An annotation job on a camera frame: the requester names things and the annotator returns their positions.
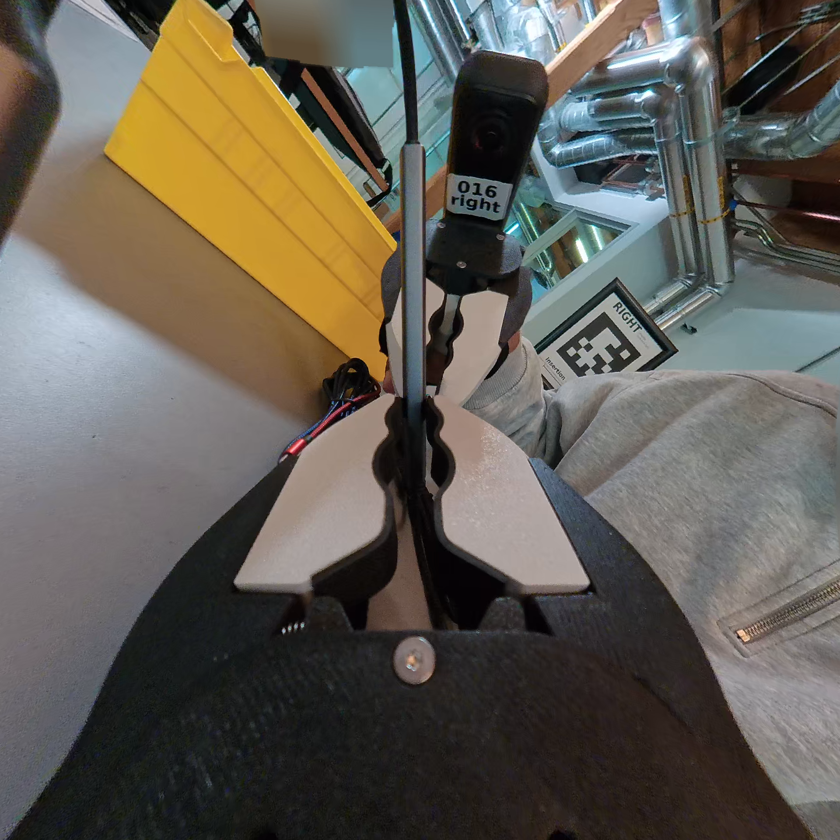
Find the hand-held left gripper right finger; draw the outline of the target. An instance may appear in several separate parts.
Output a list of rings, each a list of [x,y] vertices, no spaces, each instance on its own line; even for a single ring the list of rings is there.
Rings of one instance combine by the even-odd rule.
[[[590,578],[529,457],[509,437],[442,396],[427,403],[445,478],[434,498],[443,546],[512,595],[582,593]]]

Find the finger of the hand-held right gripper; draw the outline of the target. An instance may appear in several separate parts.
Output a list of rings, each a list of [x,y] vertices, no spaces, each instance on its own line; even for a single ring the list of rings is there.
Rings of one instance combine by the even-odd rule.
[[[452,359],[437,395],[463,405],[493,369],[501,352],[501,328],[509,298],[495,291],[463,296],[458,314],[463,327],[451,344]]]
[[[425,342],[429,348],[443,323],[444,313],[455,312],[455,296],[445,294],[431,280],[425,284]],[[385,322],[385,348],[392,378],[393,394],[403,396],[403,293],[402,282],[389,280],[385,283],[385,309],[390,318]]]

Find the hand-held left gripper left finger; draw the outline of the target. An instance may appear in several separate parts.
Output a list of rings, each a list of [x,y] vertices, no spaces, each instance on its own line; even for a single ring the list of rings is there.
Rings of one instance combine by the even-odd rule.
[[[393,395],[327,429],[297,457],[238,571],[240,592],[378,592],[393,573],[385,454]]]

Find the person's right forearm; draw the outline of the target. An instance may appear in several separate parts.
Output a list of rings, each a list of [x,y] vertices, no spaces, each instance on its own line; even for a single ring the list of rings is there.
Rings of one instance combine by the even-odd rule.
[[[838,393],[804,374],[599,374],[547,390],[523,340],[465,408],[615,519],[736,535],[836,523]]]

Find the silver ventilation ducts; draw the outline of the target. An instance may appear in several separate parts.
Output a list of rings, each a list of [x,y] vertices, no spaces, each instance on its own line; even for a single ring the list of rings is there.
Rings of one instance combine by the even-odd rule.
[[[599,12],[593,1],[411,1],[408,7],[449,81],[480,50],[547,66]]]

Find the framed black-white marker sign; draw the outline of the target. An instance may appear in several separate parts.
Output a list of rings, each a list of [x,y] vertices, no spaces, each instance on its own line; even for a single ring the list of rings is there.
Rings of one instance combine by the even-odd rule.
[[[619,278],[541,338],[534,349],[545,390],[588,376],[650,372],[678,353]]]

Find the silver insulated bent pipe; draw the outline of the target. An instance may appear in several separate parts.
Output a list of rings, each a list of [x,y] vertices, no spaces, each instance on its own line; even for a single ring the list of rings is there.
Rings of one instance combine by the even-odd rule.
[[[718,63],[706,40],[683,35],[604,59],[547,108],[538,143],[558,169],[657,155],[678,263],[677,278],[644,306],[662,330],[730,291]]]

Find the yellow plastic bin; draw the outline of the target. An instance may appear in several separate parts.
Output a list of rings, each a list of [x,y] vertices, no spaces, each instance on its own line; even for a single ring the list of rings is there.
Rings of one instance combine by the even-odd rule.
[[[345,355],[384,374],[396,242],[205,2],[176,2],[104,148],[125,174]]]

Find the person's grey zip jacket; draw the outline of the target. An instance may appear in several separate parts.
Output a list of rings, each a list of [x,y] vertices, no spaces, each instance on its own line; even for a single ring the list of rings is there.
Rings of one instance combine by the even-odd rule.
[[[818,838],[838,838],[834,470],[816,450],[557,468],[664,580],[749,746]]]

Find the silver insulated horizontal pipe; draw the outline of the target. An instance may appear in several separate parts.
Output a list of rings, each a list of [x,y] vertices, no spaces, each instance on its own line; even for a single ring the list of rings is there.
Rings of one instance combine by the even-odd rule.
[[[825,152],[839,141],[839,82],[809,111],[750,114],[724,125],[729,160],[797,161]]]

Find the dark rounded object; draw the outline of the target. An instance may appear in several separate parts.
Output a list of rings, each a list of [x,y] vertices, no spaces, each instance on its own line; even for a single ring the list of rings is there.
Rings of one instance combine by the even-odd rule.
[[[60,115],[60,85],[46,44],[58,5],[1,2],[2,244]]]

